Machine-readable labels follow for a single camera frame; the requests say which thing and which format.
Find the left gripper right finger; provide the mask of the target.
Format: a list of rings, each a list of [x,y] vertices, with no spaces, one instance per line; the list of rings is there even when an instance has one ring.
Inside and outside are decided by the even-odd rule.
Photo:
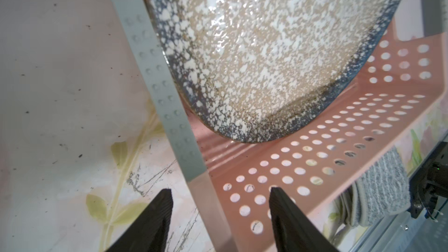
[[[269,195],[269,209],[279,252],[337,252],[280,187]]]

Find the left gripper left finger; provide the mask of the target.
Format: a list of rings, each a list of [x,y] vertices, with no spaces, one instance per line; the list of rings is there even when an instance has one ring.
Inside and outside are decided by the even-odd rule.
[[[107,252],[164,252],[172,210],[172,191],[163,189]]]

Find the grey wiping cloth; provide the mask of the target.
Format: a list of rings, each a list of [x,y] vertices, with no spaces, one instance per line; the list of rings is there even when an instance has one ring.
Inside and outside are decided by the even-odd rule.
[[[410,183],[402,158],[393,147],[341,195],[341,219],[350,227],[368,227],[411,205]]]

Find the speckled grey plate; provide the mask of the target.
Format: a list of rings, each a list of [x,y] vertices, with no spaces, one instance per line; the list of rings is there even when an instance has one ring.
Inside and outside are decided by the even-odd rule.
[[[401,0],[144,0],[177,89],[242,143],[319,116],[356,77]]]

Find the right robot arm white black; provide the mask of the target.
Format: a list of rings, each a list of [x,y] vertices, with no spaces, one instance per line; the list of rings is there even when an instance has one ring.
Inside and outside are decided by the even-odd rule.
[[[430,218],[440,197],[448,197],[448,143],[440,142],[409,182],[411,206],[408,212],[417,219],[422,211]]]

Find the pink perforated basket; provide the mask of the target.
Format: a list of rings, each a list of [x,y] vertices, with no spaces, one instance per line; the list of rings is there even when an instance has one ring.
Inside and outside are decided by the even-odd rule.
[[[400,40],[411,0],[390,0],[353,63],[322,93],[318,115],[303,126],[273,118],[250,135],[222,96],[207,100],[196,84],[204,66],[191,53],[191,16],[170,24],[181,0],[113,0],[176,160],[218,251],[263,251],[274,244],[268,207],[281,187],[307,215],[332,201],[402,137],[446,92],[443,0],[421,0],[425,36]]]

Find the aluminium mounting rail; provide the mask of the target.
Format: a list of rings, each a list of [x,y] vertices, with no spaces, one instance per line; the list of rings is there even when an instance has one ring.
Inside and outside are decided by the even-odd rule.
[[[434,214],[422,211],[414,219],[405,212],[385,218],[368,229],[352,252],[446,252],[448,250],[448,201],[437,203]]]

